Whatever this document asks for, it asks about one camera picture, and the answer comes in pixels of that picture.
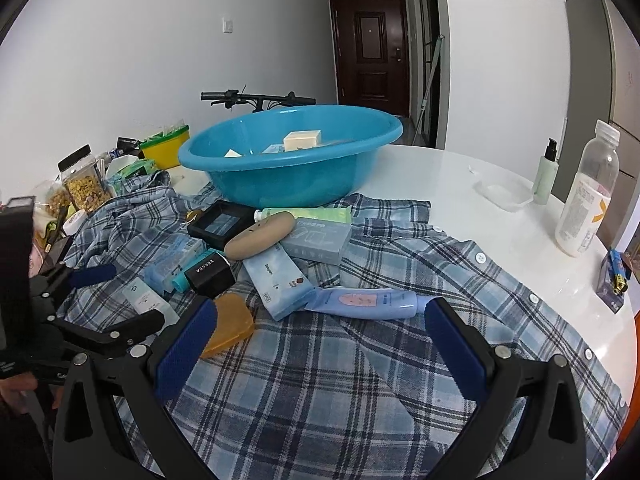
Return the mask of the person left hand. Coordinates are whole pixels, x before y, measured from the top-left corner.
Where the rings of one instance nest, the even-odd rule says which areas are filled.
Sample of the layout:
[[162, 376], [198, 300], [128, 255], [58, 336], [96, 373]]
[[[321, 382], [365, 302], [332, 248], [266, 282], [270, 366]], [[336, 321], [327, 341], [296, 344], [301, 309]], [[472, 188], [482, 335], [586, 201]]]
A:
[[35, 391], [38, 382], [32, 373], [23, 373], [0, 380], [1, 397], [16, 414], [27, 412], [26, 392]]

